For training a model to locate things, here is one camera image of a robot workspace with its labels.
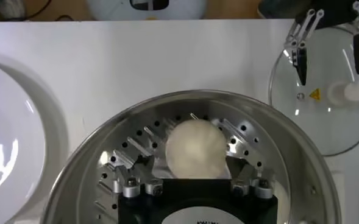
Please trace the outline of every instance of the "screw head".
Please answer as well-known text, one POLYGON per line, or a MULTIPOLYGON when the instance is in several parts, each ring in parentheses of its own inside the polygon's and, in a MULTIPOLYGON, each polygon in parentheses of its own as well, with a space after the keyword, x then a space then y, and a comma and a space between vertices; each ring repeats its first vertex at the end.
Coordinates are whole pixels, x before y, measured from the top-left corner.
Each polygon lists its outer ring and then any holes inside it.
POLYGON ((129 186, 136 186, 136 185, 137 185, 137 180, 136 180, 136 178, 134 178, 134 177, 128 178, 128 180, 127 180, 126 182, 127 182, 127 184, 128 184, 129 186))
POLYGON ((152 191, 152 194, 154 196, 161 196, 163 193, 163 186, 156 186, 154 187, 154 190, 152 191))
POLYGON ((305 99, 304 93, 297 93, 297 100, 304 100, 304 99, 305 99))
POLYGON ((234 197, 242 197, 244 192, 240 187, 233 187, 232 194, 234 197))
POLYGON ((266 179, 260 179, 259 180, 259 186, 262 188, 268 188, 269 182, 266 179))

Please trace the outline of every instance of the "stainless steel bowl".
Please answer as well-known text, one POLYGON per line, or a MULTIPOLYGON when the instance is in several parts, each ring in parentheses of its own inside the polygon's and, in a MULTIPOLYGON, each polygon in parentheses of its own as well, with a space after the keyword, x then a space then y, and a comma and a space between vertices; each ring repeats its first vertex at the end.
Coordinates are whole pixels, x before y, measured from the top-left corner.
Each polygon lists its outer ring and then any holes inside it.
POLYGON ((125 153, 120 162, 127 164, 140 152, 154 154, 154 175, 170 178, 164 158, 167 136, 179 122, 197 118, 210 120, 223 131, 228 155, 245 158, 259 170, 274 170, 288 198, 279 208, 290 208, 288 218, 279 223, 341 223, 331 174, 300 128, 257 100, 207 90, 149 99, 95 130, 60 173, 41 223, 116 223, 112 167, 119 161, 111 161, 111 155, 125 153))

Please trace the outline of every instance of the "white dough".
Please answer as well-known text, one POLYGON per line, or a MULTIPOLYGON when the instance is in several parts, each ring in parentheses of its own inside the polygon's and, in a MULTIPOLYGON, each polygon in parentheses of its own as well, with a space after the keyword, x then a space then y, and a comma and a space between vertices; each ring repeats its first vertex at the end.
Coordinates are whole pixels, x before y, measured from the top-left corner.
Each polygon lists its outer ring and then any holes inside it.
POLYGON ((166 160, 177 178, 217 178, 226 166, 226 148, 225 136, 212 123, 188 120, 168 137, 166 160))

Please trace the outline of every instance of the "glass lid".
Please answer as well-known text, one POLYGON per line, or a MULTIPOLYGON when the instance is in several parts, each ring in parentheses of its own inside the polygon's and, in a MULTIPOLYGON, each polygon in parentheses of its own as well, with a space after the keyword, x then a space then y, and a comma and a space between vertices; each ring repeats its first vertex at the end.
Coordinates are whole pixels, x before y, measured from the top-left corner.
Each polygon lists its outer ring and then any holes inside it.
POLYGON ((359 83, 353 35, 339 28, 317 30, 307 42, 307 58, 302 86, 291 52, 281 53, 271 75, 269 103, 300 126, 324 156, 338 155, 359 144, 359 101, 342 96, 348 84, 359 83))

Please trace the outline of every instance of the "warning label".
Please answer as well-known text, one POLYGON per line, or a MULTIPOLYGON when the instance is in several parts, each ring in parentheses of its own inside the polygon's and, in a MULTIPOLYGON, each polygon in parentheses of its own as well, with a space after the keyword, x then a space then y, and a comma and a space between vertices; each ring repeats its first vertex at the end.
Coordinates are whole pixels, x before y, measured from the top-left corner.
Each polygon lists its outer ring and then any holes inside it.
POLYGON ((317 101, 320 101, 320 98, 321 98, 321 96, 320 96, 320 89, 319 89, 319 88, 315 89, 309 96, 310 96, 311 98, 314 98, 314 99, 317 100, 317 101))

